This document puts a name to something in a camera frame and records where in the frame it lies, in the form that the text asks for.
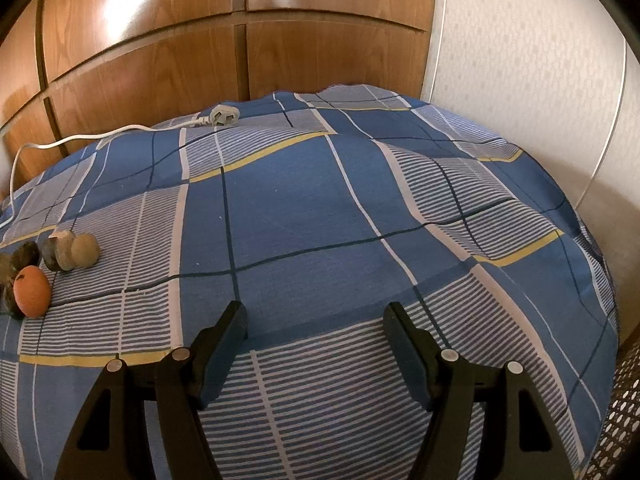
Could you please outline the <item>dark lumpy fruit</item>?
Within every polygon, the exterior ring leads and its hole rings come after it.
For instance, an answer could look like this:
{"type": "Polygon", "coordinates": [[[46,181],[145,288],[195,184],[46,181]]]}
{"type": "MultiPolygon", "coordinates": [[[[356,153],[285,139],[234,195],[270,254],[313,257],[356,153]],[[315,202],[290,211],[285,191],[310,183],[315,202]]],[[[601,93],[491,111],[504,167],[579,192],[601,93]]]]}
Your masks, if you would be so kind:
{"type": "Polygon", "coordinates": [[[16,271],[13,269],[10,256],[0,254],[1,313],[22,320],[25,315],[18,307],[13,291],[15,277],[16,271]]]}

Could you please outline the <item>orange tangerine on cloth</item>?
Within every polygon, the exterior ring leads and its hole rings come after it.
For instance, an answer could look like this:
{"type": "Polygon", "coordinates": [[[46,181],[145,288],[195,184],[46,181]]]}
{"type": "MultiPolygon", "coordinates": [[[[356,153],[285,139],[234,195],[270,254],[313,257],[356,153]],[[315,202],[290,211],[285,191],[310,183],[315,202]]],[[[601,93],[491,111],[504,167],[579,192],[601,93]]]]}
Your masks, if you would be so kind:
{"type": "Polygon", "coordinates": [[[17,307],[26,318],[40,318],[50,307],[51,285],[38,266],[25,266],[17,273],[13,292],[17,307]]]}

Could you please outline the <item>small olive fruit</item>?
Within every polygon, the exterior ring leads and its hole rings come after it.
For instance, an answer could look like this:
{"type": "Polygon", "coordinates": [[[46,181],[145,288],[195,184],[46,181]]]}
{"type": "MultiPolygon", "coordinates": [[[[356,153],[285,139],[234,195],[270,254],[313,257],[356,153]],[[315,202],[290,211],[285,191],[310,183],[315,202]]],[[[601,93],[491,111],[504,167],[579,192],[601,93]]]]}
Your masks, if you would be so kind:
{"type": "Polygon", "coordinates": [[[75,236],[70,252],[76,268],[90,268],[99,261],[101,247],[94,235],[81,233],[75,236]]]}

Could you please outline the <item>white and dark cut piece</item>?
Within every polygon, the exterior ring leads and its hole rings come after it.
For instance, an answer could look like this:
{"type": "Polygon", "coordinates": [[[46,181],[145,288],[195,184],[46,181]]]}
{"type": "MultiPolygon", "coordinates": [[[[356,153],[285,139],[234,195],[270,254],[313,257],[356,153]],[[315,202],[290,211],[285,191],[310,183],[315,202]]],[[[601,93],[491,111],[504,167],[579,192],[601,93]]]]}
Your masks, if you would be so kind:
{"type": "Polygon", "coordinates": [[[42,244],[41,255],[52,272],[68,272],[76,266],[72,255],[75,234],[70,230],[54,232],[42,244]]]}

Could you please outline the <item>dark round fruit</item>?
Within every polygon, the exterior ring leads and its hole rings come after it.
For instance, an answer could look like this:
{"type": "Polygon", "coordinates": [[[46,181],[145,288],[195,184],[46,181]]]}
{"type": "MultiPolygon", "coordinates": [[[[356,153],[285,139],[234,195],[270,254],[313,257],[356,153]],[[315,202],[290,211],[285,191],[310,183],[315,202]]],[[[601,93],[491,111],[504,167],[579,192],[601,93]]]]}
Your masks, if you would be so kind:
{"type": "Polygon", "coordinates": [[[40,249],[33,240],[28,240],[14,250],[11,256],[11,266],[15,273],[20,272],[26,266],[40,265],[40,249]]]}

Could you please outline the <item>blue plaid tablecloth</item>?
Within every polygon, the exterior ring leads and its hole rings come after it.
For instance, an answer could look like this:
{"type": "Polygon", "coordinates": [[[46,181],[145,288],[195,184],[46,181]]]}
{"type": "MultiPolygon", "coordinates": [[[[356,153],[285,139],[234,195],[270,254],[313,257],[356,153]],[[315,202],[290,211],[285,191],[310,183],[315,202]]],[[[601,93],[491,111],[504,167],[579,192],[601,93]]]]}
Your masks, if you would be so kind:
{"type": "Polygon", "coordinates": [[[2,210],[1,247],[71,230],[43,318],[1,321],[1,443],[53,477],[106,362],[190,344],[227,304],[248,337],[201,421],[228,479],[399,479],[428,416],[386,304],[474,363],[521,362],[575,474],[610,400],[617,312],[600,249],[532,156],[449,110],[370,86],[277,92],[96,142],[2,210]]]}

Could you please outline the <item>wooden wall panelling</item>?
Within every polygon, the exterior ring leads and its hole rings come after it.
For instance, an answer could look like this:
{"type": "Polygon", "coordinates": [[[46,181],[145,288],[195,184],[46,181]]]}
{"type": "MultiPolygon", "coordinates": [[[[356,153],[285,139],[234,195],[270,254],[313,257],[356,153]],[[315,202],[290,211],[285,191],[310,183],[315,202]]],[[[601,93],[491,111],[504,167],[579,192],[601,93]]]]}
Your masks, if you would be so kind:
{"type": "Polygon", "coordinates": [[[1,182],[88,135],[276,90],[417,96],[435,0],[16,0],[1,13],[1,182]]]}

